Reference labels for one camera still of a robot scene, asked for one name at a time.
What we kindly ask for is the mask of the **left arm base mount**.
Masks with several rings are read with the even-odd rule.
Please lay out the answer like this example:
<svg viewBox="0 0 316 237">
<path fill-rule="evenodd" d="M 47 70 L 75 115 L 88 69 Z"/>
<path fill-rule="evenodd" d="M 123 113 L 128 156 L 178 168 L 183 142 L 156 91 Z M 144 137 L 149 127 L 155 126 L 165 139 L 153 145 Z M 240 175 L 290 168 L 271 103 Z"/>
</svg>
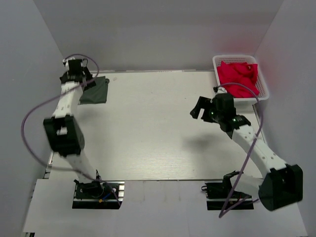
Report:
<svg viewBox="0 0 316 237">
<path fill-rule="evenodd" d="M 124 181 L 80 183 L 74 180 L 72 209 L 118 210 L 123 202 Z"/>
</svg>

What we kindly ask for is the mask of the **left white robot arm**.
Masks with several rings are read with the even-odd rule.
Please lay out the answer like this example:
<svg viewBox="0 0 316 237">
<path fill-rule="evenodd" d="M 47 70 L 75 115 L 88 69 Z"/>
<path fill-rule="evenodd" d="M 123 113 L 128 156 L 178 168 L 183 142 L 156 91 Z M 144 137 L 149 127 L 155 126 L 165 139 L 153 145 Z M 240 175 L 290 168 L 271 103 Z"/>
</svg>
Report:
<svg viewBox="0 0 316 237">
<path fill-rule="evenodd" d="M 89 183 L 87 191 L 93 197 L 104 192 L 104 184 L 95 180 L 97 170 L 90 164 L 84 147 L 84 135 L 75 118 L 79 101 L 85 90 L 85 83 L 92 79 L 87 67 L 69 66 L 61 77 L 61 96 L 52 116 L 45 118 L 43 126 L 54 153 L 63 158 L 77 173 L 79 183 Z"/>
</svg>

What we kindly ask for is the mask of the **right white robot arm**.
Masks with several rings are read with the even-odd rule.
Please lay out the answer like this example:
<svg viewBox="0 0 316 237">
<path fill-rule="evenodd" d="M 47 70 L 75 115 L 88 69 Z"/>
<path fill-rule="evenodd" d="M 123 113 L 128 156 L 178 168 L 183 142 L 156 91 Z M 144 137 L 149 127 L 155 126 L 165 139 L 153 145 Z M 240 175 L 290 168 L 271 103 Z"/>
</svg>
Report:
<svg viewBox="0 0 316 237">
<path fill-rule="evenodd" d="M 224 175 L 220 183 L 208 183 L 203 188 L 209 199 L 225 198 L 222 210 L 242 206 L 248 198 L 254 197 L 269 211 L 300 202 L 303 199 L 303 171 L 297 164 L 289 165 L 258 137 L 251 122 L 238 115 L 234 99 L 228 93 L 214 98 L 199 97 L 191 110 L 192 118 L 216 123 L 229 138 L 246 152 L 246 160 L 252 160 L 262 177 L 254 178 L 244 174 L 245 166 L 239 171 Z"/>
</svg>

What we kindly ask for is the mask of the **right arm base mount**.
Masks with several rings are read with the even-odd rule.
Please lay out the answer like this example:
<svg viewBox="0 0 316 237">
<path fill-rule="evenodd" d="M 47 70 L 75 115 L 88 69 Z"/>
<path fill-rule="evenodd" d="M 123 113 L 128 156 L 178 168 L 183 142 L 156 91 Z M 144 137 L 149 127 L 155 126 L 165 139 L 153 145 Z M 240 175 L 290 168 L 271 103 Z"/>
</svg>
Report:
<svg viewBox="0 0 316 237">
<path fill-rule="evenodd" d="M 221 210 L 225 200 L 230 192 L 230 189 L 224 187 L 222 182 L 208 182 L 201 187 L 201 191 L 206 194 L 207 210 Z M 238 201 L 245 198 L 247 195 L 241 192 L 233 192 L 227 204 L 227 208 L 233 206 Z M 253 210 L 254 203 L 251 196 L 249 196 L 242 204 L 233 208 L 233 210 Z"/>
</svg>

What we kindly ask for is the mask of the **dark grey t shirt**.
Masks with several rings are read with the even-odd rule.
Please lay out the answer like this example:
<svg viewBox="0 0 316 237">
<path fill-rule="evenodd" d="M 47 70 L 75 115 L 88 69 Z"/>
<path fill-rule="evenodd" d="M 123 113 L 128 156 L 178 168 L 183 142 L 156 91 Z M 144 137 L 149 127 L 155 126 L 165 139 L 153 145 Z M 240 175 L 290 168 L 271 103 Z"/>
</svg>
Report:
<svg viewBox="0 0 316 237">
<path fill-rule="evenodd" d="M 95 79 L 96 85 L 83 92 L 79 104 L 105 104 L 107 102 L 109 82 L 110 80 L 105 76 L 97 77 Z"/>
</svg>

